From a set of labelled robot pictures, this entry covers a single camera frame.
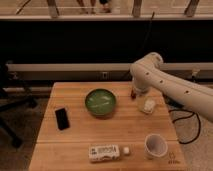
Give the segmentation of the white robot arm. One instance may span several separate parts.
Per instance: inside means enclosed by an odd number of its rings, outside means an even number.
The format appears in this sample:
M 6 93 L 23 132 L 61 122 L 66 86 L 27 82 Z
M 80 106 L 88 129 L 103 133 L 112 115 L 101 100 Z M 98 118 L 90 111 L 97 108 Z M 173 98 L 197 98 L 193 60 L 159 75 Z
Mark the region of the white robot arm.
M 133 91 L 142 94 L 154 87 L 213 123 L 213 89 L 161 71 L 163 63 L 162 56 L 156 52 L 148 53 L 132 63 Z

